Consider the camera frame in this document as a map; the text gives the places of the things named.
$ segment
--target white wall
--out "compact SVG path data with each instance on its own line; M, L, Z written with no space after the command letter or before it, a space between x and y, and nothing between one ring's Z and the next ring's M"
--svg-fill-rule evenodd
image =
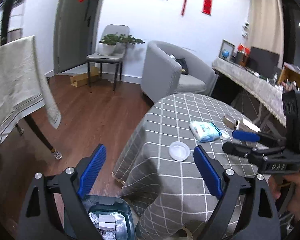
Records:
M212 16L202 13L203 0L189 0L181 17L183 0L103 0L97 42L108 24L127 25L130 34L148 42L166 41L188 48L205 63L218 56L222 40L243 42L242 25L250 0L213 0ZM146 44L129 49L124 75L142 76ZM114 72L114 66L103 71Z
M26 0L23 36L35 35L39 66L53 70L53 36L58 0Z

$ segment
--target beige curtain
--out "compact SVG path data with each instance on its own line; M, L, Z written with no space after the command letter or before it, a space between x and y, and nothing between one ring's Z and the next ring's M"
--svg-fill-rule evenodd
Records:
M278 68L281 69L284 50L282 0L251 0L248 21L247 45L279 54Z

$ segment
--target globe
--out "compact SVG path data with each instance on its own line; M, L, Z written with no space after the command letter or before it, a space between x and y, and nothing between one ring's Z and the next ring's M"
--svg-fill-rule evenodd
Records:
M224 58L229 57L229 55L230 55L230 53L229 53L229 51L227 51L227 50L224 50L224 51L222 52L222 56L223 56Z

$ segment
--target door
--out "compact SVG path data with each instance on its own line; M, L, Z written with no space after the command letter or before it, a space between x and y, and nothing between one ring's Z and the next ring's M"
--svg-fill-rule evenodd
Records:
M84 64L91 54L98 1L59 0L54 41L56 73Z

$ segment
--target gray chair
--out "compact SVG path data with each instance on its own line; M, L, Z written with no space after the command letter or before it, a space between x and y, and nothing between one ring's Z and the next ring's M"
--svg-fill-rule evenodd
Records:
M181 65L171 54L186 60L189 75L181 75ZM214 70L189 51L163 41L148 43L141 89L153 102L183 92L210 96L217 79Z
M107 25L106 28L104 29L104 31L102 33L102 37L104 37L107 34L129 35L129 32L130 32L130 28L128 26L110 24L110 25ZM99 55L98 51L87 56L89 87L91 87L90 62L100 63L100 77L102 77L102 63L110 63L110 64L116 64L115 74L114 74L114 85L113 85L113 90L115 91L115 87L117 84L117 75L118 75L119 64L120 64L120 81L121 81L122 62L123 62L123 59L124 59L124 56L125 56L126 50L127 50L126 47L124 47L123 50L119 51L121 48L122 47L117 46L116 50L114 51L114 54L112 54L110 56Z

